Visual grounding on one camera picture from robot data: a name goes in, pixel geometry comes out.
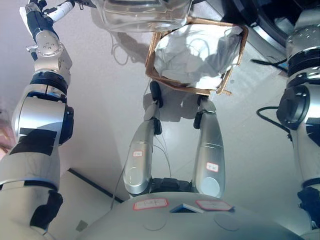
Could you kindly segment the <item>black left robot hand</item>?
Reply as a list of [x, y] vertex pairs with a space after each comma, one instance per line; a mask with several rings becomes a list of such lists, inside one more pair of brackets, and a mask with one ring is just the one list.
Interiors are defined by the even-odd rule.
[[75, 1], [66, 0], [55, 7], [44, 9], [46, 5], [47, 2], [45, 0], [29, 0], [24, 7], [19, 9], [23, 23], [34, 41], [37, 34], [42, 31], [56, 34], [53, 28], [54, 23], [64, 18], [73, 10]]

